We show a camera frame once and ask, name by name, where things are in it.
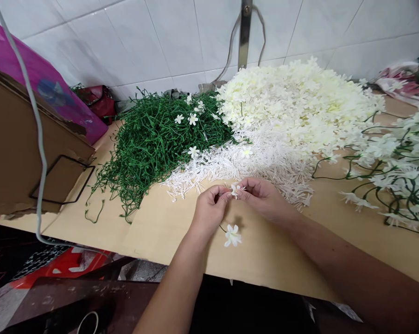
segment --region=cardboard table surface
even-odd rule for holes
[[[93,161],[93,165],[100,167],[97,164],[104,164],[110,159],[109,151],[113,150],[114,142],[110,140],[109,136],[116,130],[117,125],[113,123],[107,133],[94,145],[96,159]],[[88,174],[89,170],[86,170],[82,174],[66,200],[74,200],[77,197]],[[88,185],[94,185],[95,182],[96,176],[94,172]],[[42,234],[102,250],[119,252],[120,244],[130,227],[130,224],[124,218],[119,217],[120,214],[124,213],[120,198],[117,196],[114,200],[109,200],[111,196],[109,189],[106,189],[104,193],[97,189],[92,194],[89,205],[86,206],[85,203],[90,193],[90,187],[85,187],[80,199],[76,203],[64,205],[58,214],[43,214]],[[103,210],[98,222],[93,224],[85,218],[84,212],[88,209],[88,217],[95,220],[102,206],[102,199],[105,200]],[[28,214],[10,221],[1,220],[0,225],[35,232],[36,220],[36,214]]]
[[[399,107],[390,106],[393,103],[399,104],[392,99],[387,102],[388,110]],[[407,115],[414,110],[415,108],[409,107]],[[115,129],[114,124],[97,143],[97,160],[94,164],[104,163],[109,159],[109,150],[114,144],[109,135]],[[329,165],[326,162],[320,172],[323,176],[330,177],[343,175],[344,163],[345,161],[342,161],[336,165]],[[93,185],[95,181],[95,176],[91,177],[89,185]],[[76,196],[76,191],[83,182],[84,179],[80,178],[70,198]],[[353,205],[341,202],[342,196],[338,192],[349,192],[356,184],[360,183],[346,180],[314,180],[314,196],[310,207],[304,208],[303,214],[419,282],[419,235],[385,226],[384,217],[375,210],[364,208],[361,213],[356,213]],[[207,188],[211,184],[204,182],[203,185]],[[178,198],[173,203],[166,190],[166,187],[159,184],[152,186],[149,195],[143,199],[140,210],[131,217],[133,223],[130,225],[124,218],[119,217],[122,213],[119,198],[108,200],[109,191],[95,192],[90,199],[90,205],[86,207],[84,204],[90,195],[90,188],[86,188],[77,203],[64,206],[58,215],[43,215],[43,234],[169,264],[190,225],[198,193],[191,190],[185,200]],[[101,208],[101,199],[106,200],[103,211],[98,222],[92,224],[84,218],[84,211],[88,208],[88,216],[96,218]],[[33,232],[36,216],[27,215],[14,221],[1,221],[0,224]],[[236,248],[225,248],[226,238],[222,230],[218,230],[211,240],[207,274],[340,301],[333,287],[328,285],[314,264],[291,239],[245,203],[230,202],[222,226],[226,227],[227,224],[239,226],[242,244]]]

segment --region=pink fabric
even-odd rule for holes
[[[16,46],[24,60],[32,88],[64,119],[84,126],[86,139],[95,143],[108,129],[69,89],[58,71],[43,57],[15,38]],[[0,26],[0,71],[25,85],[18,60]]]
[[[418,70],[418,63],[404,62],[399,65],[387,67],[383,70],[375,82],[381,89],[393,98],[411,104],[419,108],[419,85],[415,83],[412,72]],[[406,84],[400,90],[391,91],[391,87],[396,82]]]

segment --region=gray cable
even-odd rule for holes
[[[42,214],[42,204],[43,204],[43,192],[44,192],[44,184],[46,182],[46,173],[47,173],[47,159],[46,155],[44,153],[44,146],[43,146],[43,125],[41,124],[41,118],[39,116],[38,112],[38,106],[37,101],[35,100],[35,95],[33,94],[32,85],[30,84],[29,75],[27,73],[27,69],[25,67],[23,58],[21,57],[21,54],[18,51],[18,48],[16,47],[15,41],[13,40],[13,37],[9,31],[9,28],[7,27],[7,24],[4,20],[4,17],[2,16],[2,12],[0,10],[0,23],[4,29],[4,32],[6,33],[7,40],[10,43],[10,46],[13,49],[13,52],[16,55],[16,58],[18,59],[19,66],[21,68],[21,71],[23,72],[23,77],[25,81],[25,87],[27,88],[27,92],[29,93],[30,103],[32,104],[33,114],[35,115],[35,121],[37,122],[37,130],[38,130],[38,150],[39,155],[41,157],[41,181],[39,184],[39,190],[38,190],[38,199],[37,199],[37,230],[35,232],[37,239],[41,241],[44,244],[52,245],[52,246],[69,246],[69,247],[77,247],[80,249],[83,249],[85,251],[94,251],[96,253],[102,254],[106,256],[107,258],[111,258],[108,254],[105,254],[99,250],[95,250],[93,248],[85,247],[85,246],[79,246],[74,243],[59,243],[59,242],[53,242],[45,240],[41,236],[41,214]]]
[[[253,5],[253,9],[255,11],[257,11],[257,15],[259,16],[259,21],[262,24],[262,32],[264,35],[264,44],[262,45],[262,50],[260,51],[260,55],[259,55],[259,61],[257,62],[257,65],[260,66],[260,61],[262,60],[262,54],[264,53],[264,49],[265,49],[265,43],[266,43],[266,38],[265,38],[265,21],[264,18],[262,16],[262,14],[260,13],[259,8],[256,5]],[[234,37],[234,31],[236,30],[236,26],[237,24],[241,21],[241,15],[242,12],[239,13],[239,16],[237,17],[236,22],[234,23],[234,27],[233,30],[231,30],[231,36],[229,38],[229,47],[228,47],[228,58],[227,58],[227,63],[225,64],[225,67],[223,68],[222,72],[219,74],[219,76],[214,79],[211,83],[213,84],[214,82],[216,82],[217,80],[220,79],[220,77],[222,76],[222,74],[226,71],[226,69],[228,68],[228,64],[229,64],[229,59],[231,58],[231,47],[233,45],[233,37]]]

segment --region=black wire frame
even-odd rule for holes
[[[69,160],[71,160],[71,161],[73,161],[73,162],[76,162],[77,164],[79,164],[79,165],[83,166],[83,167],[84,167],[83,171],[85,171],[86,169],[90,168],[90,173],[89,173],[89,176],[88,176],[88,178],[86,179],[86,181],[84,182],[84,184],[83,184],[83,186],[81,187],[81,190],[80,190],[80,192],[79,192],[78,196],[76,197],[76,199],[75,199],[74,201],[71,201],[71,202],[58,202],[58,201],[54,201],[54,200],[51,200],[51,199],[43,199],[43,201],[44,201],[44,202],[55,203],[55,204],[60,204],[60,205],[64,205],[64,204],[71,204],[71,203],[75,203],[75,202],[77,202],[77,201],[80,199],[80,196],[81,196],[81,194],[83,193],[84,188],[86,187],[87,183],[89,182],[90,177],[92,176],[92,173],[93,173],[93,172],[94,172],[94,170],[95,170],[95,166],[88,166],[88,165],[83,164],[82,162],[80,162],[80,161],[78,161],[78,160],[75,160],[75,159],[73,159],[73,158],[71,158],[71,157],[69,157],[69,156],[67,156],[67,155],[60,154],[60,155],[58,156],[58,158],[55,160],[55,162],[52,164],[52,166],[50,166],[50,168],[47,170],[46,176],[48,176],[48,175],[49,175],[49,173],[51,172],[51,170],[52,170],[52,169],[55,167],[55,165],[56,165],[56,164],[57,164],[57,163],[61,160],[61,158],[66,158],[66,159],[69,159]],[[39,187],[40,183],[41,183],[41,180],[38,182],[38,184],[37,184],[37,185],[36,185],[36,186],[32,189],[32,191],[30,192],[29,197],[30,197],[31,199],[38,199],[38,197],[35,197],[35,196],[33,195],[33,193],[34,193],[34,192],[38,189],[38,187]]]

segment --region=hand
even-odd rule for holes
[[[207,243],[222,222],[225,207],[232,198],[231,190],[219,185],[201,193],[188,233]]]
[[[237,197],[247,202],[261,216],[277,224],[294,222],[301,218],[301,213],[289,204],[278,190],[268,181],[258,178],[243,179],[237,190]]]

